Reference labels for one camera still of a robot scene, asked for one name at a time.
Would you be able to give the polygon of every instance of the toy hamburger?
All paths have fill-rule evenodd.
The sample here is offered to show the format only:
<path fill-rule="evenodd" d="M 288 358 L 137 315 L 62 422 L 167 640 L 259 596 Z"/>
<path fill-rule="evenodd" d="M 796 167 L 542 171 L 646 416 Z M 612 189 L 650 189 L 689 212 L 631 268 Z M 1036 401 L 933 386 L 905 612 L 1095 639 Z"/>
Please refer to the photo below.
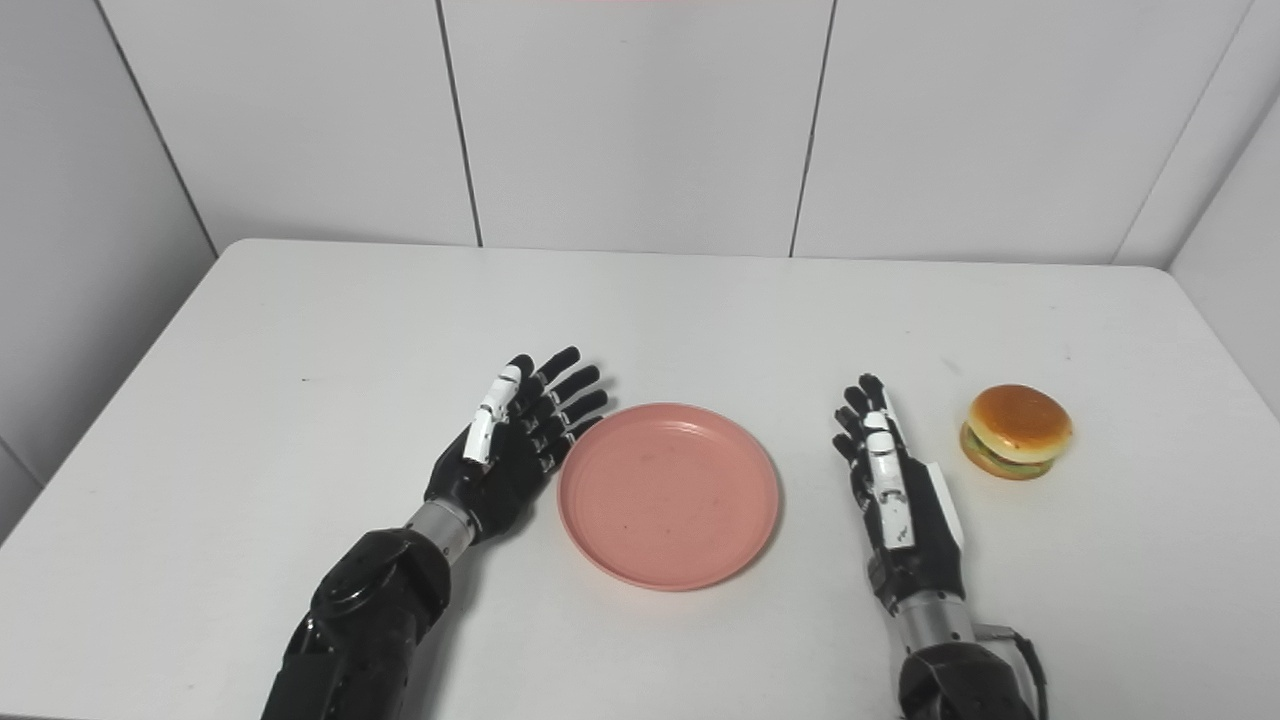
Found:
<path fill-rule="evenodd" d="M 1027 386 L 989 387 L 969 406 L 960 447 L 974 465 L 1010 480 L 1048 473 L 1071 439 L 1071 418 L 1052 397 Z"/>

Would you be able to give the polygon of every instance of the white table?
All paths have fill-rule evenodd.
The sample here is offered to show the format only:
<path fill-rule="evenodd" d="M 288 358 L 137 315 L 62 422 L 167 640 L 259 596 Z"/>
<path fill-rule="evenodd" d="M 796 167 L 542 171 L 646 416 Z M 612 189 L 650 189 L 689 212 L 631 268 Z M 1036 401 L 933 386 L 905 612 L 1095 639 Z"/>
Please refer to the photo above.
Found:
<path fill-rule="evenodd" d="M 829 446 L 865 370 L 947 470 L 972 607 L 1037 642 L 1055 719 L 1274 714 L 1280 425 L 1162 273 L 250 241 L 0 548 L 0 715 L 259 717 L 320 575 L 417 507 L 509 356 L 567 343 L 622 406 L 754 433 L 776 537 L 718 587 L 637 589 L 577 553 L 552 487 L 460 562 L 407 715 L 893 717 Z M 1076 421 L 1046 478 L 960 454 L 968 401 L 1001 382 Z"/>

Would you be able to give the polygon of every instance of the white wall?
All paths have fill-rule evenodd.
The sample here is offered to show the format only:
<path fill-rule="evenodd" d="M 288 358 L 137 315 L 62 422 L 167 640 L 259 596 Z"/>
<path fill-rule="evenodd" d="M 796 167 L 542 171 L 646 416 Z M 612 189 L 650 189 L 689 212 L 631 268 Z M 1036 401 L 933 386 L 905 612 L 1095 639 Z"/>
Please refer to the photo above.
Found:
<path fill-rule="evenodd" d="M 219 249 L 471 245 L 431 0 L 102 0 Z"/>
<path fill-rule="evenodd" d="M 1280 0 L 102 0 L 243 236 L 1164 266 Z M 836 6 L 832 27 L 832 8 Z M 436 10 L 445 19 L 458 113 Z"/>
<path fill-rule="evenodd" d="M 0 437 L 37 483 L 211 263 L 95 3 L 0 3 Z M 0 534 L 31 484 L 0 452 Z"/>
<path fill-rule="evenodd" d="M 1280 415 L 1280 110 L 1276 108 L 1178 254 L 1171 272 L 1272 413 Z"/>
<path fill-rule="evenodd" d="M 831 0 L 445 0 L 485 245 L 785 256 Z"/>
<path fill-rule="evenodd" d="M 1111 261 L 1249 5 L 840 3 L 796 255 Z"/>
<path fill-rule="evenodd" d="M 9 536 L 41 486 L 0 442 L 0 542 Z"/>

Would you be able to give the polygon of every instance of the robotic hand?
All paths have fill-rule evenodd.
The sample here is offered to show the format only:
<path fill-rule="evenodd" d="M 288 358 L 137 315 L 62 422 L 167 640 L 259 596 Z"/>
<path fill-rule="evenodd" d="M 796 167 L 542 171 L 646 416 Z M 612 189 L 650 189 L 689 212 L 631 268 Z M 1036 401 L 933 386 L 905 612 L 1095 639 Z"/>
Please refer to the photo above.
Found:
<path fill-rule="evenodd" d="M 268 697 L 264 720 L 394 720 L 413 652 L 449 603 L 449 569 L 499 537 L 547 486 L 607 401 L 568 347 L 538 372 L 526 355 L 498 375 L 431 471 L 403 528 L 372 530 L 320 580 Z"/>
<path fill-rule="evenodd" d="M 1048 720 L 1044 673 L 1034 647 L 1010 628 L 975 625 L 960 578 L 964 534 L 937 464 L 911 457 L 876 375 L 845 389 L 836 411 L 847 434 L 832 438 L 849 461 L 872 559 L 872 589 L 906 650 L 897 697 L 908 720 Z M 1014 669 L 980 642 L 1012 641 L 1036 684 L 1038 711 Z"/>

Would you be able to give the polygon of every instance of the burger patty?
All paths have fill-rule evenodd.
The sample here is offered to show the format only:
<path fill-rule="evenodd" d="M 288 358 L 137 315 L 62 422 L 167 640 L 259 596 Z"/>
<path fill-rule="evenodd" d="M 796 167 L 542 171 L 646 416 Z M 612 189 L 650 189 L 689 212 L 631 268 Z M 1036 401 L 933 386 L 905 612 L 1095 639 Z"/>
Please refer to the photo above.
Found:
<path fill-rule="evenodd" d="M 1038 477 L 1048 471 L 1053 466 L 1052 460 L 1046 460 L 1044 462 L 1014 462 L 1012 460 L 1006 460 L 996 454 L 995 450 L 983 445 L 978 436 L 974 434 L 973 428 L 965 424 L 964 429 L 964 443 L 970 450 L 982 455 L 992 465 L 998 465 L 1002 470 L 1015 475 L 1030 475 Z"/>

